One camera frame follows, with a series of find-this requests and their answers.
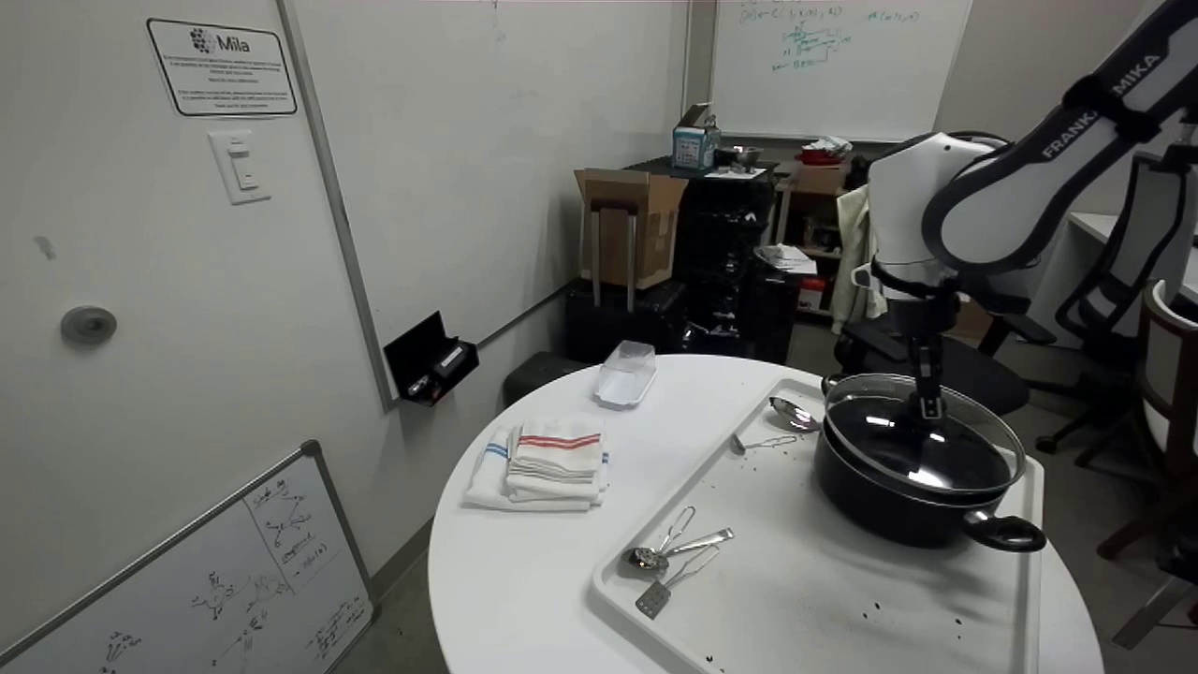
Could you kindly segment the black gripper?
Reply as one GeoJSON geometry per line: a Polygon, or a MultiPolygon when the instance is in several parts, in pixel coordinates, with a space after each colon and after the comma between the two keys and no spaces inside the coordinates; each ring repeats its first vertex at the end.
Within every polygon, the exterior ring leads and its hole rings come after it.
{"type": "Polygon", "coordinates": [[[911,356],[914,409],[921,419],[943,416],[943,399],[939,399],[943,335],[949,330],[954,312],[959,312],[959,301],[949,293],[889,304],[896,335],[911,356]]]}

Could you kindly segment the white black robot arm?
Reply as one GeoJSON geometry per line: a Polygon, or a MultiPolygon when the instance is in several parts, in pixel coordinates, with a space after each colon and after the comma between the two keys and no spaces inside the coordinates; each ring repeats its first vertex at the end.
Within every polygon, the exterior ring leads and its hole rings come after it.
{"type": "Polygon", "coordinates": [[[1068,206],[1193,100],[1198,5],[1159,0],[1018,144],[916,136],[868,165],[873,278],[911,344],[921,419],[943,416],[943,330],[959,288],[1030,265],[1068,206]]]}

